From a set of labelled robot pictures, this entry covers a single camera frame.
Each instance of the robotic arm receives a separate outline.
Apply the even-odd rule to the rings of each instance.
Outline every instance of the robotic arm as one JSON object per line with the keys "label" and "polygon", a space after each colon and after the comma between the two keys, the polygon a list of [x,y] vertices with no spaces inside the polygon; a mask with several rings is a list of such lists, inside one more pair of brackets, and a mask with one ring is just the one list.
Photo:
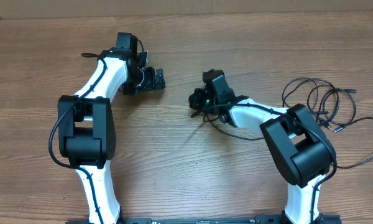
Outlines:
{"label": "robotic arm", "polygon": [[[104,71],[93,91],[73,107],[72,113],[65,115],[58,127],[61,155],[69,159],[71,167],[82,168],[90,174],[76,170],[90,208],[89,219],[79,223],[118,223],[121,220],[121,207],[114,194],[110,171],[116,147],[111,109],[115,94],[118,90],[124,95],[135,95],[139,90],[165,88],[163,70],[155,73],[152,67],[146,67],[149,54],[143,48],[137,53],[138,42],[132,34],[118,33],[116,47],[98,56],[97,69],[87,84],[74,96],[61,96],[58,101],[58,117],[61,117]],[[75,122],[82,121],[92,121],[93,127],[75,126]]]}
{"label": "robotic arm", "polygon": [[[203,81],[205,88],[195,89],[194,94],[189,97],[190,107],[215,114],[223,123],[263,134],[278,171],[288,182],[288,201],[282,216],[279,217],[280,222],[310,223],[313,187],[325,178],[332,161],[329,150],[317,136],[300,128],[290,119],[303,123],[331,146],[308,110],[303,105],[290,109],[274,108],[256,103],[246,96],[235,96],[222,70],[204,73]],[[302,134],[306,138],[294,145],[291,138]],[[331,153],[336,156],[333,147]],[[319,213],[319,190],[315,194],[314,220],[317,223],[341,223],[339,217]]]}

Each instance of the wood grain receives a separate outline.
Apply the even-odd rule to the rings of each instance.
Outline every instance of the wood grain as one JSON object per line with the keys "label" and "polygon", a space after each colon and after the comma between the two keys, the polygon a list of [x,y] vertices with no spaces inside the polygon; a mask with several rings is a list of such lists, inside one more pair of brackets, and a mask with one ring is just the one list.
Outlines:
{"label": "wood grain", "polygon": [[[355,88],[357,117],[373,116],[373,12],[0,21],[0,223],[88,216],[80,180],[51,161],[47,139],[59,97],[74,94],[96,68],[80,53],[113,47],[117,32],[143,41],[167,83],[113,101],[111,170],[125,217],[251,217],[285,206],[286,183],[265,142],[229,138],[189,117],[188,96],[211,68],[224,70],[237,95],[274,106],[293,78],[323,78]],[[304,103],[309,89],[290,102]],[[340,120],[351,114],[343,102]],[[340,165],[373,155],[372,121],[326,133]],[[325,183],[320,210],[373,223],[373,161]]]}

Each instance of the wooden tabletop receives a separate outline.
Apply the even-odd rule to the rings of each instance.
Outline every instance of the wooden tabletop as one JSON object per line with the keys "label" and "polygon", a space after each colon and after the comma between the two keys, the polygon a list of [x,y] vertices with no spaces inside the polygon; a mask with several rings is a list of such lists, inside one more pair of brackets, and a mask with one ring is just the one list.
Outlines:
{"label": "wooden tabletop", "polygon": [[[357,118],[373,116],[373,11],[0,21],[0,223],[88,217],[79,177],[51,160],[48,136],[59,97],[74,94],[96,69],[80,54],[114,47],[118,32],[143,41],[167,84],[117,94],[112,104],[111,172],[127,218],[253,217],[284,208],[287,183],[264,141],[230,138],[190,118],[188,96],[211,68],[224,70],[236,95],[272,106],[281,106],[292,79],[323,78],[357,90]],[[305,103],[311,88],[291,104]],[[347,121],[351,102],[341,100],[337,120]],[[373,156],[373,121],[325,133],[339,165]],[[57,137],[54,149],[60,157]],[[322,186],[320,211],[373,223],[373,161],[338,170]]]}

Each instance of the white plastic arm segment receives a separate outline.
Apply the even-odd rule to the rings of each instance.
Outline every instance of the white plastic arm segment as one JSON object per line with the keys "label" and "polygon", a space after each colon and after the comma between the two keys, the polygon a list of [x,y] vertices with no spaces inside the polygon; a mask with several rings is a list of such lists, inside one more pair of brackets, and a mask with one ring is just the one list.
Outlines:
{"label": "white plastic arm segment", "polygon": [[[104,223],[116,223],[120,215],[120,204],[117,202],[114,195],[110,169],[111,161],[106,161],[103,169],[97,169],[96,166],[80,167],[87,170],[92,175],[91,178],[94,183],[97,204]],[[76,170],[76,172],[79,174],[83,187],[85,188],[87,202],[90,208],[88,220],[90,223],[100,223],[98,214],[95,212],[90,182],[84,172],[80,170]]]}
{"label": "white plastic arm segment", "polygon": [[[287,204],[285,214],[293,224],[307,224],[311,222],[311,201],[313,186],[323,180],[326,175],[320,175],[309,181],[308,185],[300,188],[298,185],[287,184]],[[319,215],[319,185],[316,191],[315,204],[313,208],[314,220]]]}
{"label": "white plastic arm segment", "polygon": [[[104,76],[95,86],[94,90],[89,93],[85,98],[95,99],[97,96],[102,96],[103,98],[109,98],[112,100],[119,89],[119,87],[127,80],[127,65],[126,62],[118,58],[104,58],[106,66],[108,69],[105,71]],[[82,95],[85,93],[90,86],[97,80],[101,72],[103,71],[104,63],[98,60],[98,66],[94,74],[91,76],[90,80],[86,85],[75,95]]]}
{"label": "white plastic arm segment", "polygon": [[[246,99],[239,102],[240,104],[252,104],[263,106],[268,109],[273,109],[281,113],[286,113],[288,108],[274,108],[271,106],[256,103],[253,99]],[[231,119],[238,128],[247,128],[256,133],[262,134],[260,124],[268,121],[272,118],[277,118],[279,115],[270,114],[269,112],[260,110],[258,108],[246,107],[246,106],[233,106],[229,110]]]}

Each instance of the wooden table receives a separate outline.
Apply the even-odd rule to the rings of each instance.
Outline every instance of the wooden table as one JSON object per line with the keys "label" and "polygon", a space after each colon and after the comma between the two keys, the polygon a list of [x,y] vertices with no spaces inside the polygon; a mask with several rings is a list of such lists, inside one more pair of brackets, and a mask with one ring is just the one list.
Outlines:
{"label": "wooden table", "polygon": [[[88,217],[81,182],[51,160],[48,135],[59,97],[95,71],[95,59],[80,54],[114,47],[118,32],[143,41],[167,83],[113,101],[111,170],[128,218],[251,217],[284,208],[287,185],[264,141],[229,138],[190,118],[188,96],[211,68],[224,70],[236,95],[273,106],[291,79],[324,78],[355,88],[357,117],[373,116],[373,11],[0,21],[0,223]],[[306,102],[311,87],[290,102]],[[342,101],[338,120],[347,120],[351,103]],[[373,156],[373,121],[326,134],[340,165]],[[373,223],[373,161],[325,183],[320,211]]]}

